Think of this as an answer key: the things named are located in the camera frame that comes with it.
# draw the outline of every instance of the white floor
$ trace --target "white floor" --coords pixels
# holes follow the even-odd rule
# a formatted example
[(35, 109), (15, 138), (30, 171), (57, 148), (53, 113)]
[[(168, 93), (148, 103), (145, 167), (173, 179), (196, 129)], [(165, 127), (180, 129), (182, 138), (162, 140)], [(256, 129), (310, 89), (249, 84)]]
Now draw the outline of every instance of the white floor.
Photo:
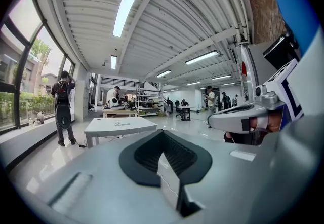
[[(208, 125), (204, 123), (207, 113), (192, 112), (191, 121), (182, 121), (181, 117), (176, 118), (175, 114), (174, 112), (173, 116), (169, 117), (150, 116), (145, 118), (157, 123), (158, 129), (179, 131), (197, 138), (223, 140), (223, 131), (208, 128)], [(91, 119), (88, 118), (86, 122), (73, 124), (74, 137), (79, 144), (84, 144), (86, 137), (83, 131)], [(67, 132), (63, 133), (66, 147), (59, 146), (58, 138), (54, 136), (16, 166), (10, 173), (10, 179), (35, 193), (51, 174), (87, 150), (87, 148), (80, 148), (78, 145), (71, 145)], [(112, 139), (111, 137), (101, 138), (100, 144)]]

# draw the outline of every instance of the black chair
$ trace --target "black chair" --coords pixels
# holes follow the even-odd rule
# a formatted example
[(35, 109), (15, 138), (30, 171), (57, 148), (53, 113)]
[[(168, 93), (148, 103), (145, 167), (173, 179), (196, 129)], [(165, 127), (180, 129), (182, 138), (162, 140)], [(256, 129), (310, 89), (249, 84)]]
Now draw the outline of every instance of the black chair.
[(177, 100), (174, 104), (176, 106), (176, 112), (178, 113), (178, 114), (176, 114), (176, 117), (182, 116), (182, 110), (178, 108), (180, 106), (180, 102)]

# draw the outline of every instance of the brick wall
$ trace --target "brick wall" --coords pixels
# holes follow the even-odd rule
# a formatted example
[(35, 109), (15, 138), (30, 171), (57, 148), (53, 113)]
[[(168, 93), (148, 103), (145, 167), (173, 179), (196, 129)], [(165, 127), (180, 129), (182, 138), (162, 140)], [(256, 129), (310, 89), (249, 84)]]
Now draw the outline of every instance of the brick wall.
[(253, 23), (254, 44), (273, 41), (285, 31), (276, 0), (250, 0)]

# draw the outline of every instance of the white table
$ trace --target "white table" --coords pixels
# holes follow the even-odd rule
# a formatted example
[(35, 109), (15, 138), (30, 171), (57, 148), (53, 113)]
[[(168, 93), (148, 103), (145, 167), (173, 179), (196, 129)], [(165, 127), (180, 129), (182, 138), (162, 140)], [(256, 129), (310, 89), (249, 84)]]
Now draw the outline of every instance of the white table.
[(102, 115), (104, 118), (106, 118), (108, 115), (128, 115), (130, 117), (133, 114), (135, 114), (135, 116), (138, 116), (137, 110), (112, 110), (112, 109), (102, 110)]
[(88, 148), (93, 147), (92, 138), (99, 144), (99, 137), (119, 136), (140, 133), (149, 130), (156, 130), (157, 124), (142, 117), (126, 117), (126, 118), (94, 118), (87, 128), (85, 135)]
[[(189, 107), (189, 106), (179, 106), (179, 109), (182, 109), (182, 121), (190, 121), (190, 109), (194, 108), (194, 107)], [(186, 110), (189, 112), (189, 117), (186, 118)]]

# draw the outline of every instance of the hair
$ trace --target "hair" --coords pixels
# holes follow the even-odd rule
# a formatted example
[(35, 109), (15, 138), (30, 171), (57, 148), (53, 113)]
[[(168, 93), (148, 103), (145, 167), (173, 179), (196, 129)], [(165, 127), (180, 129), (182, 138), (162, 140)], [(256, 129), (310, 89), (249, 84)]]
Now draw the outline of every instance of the hair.
[(61, 79), (63, 79), (63, 78), (67, 78), (68, 76), (69, 76), (68, 71), (63, 71), (63, 72), (61, 73)]

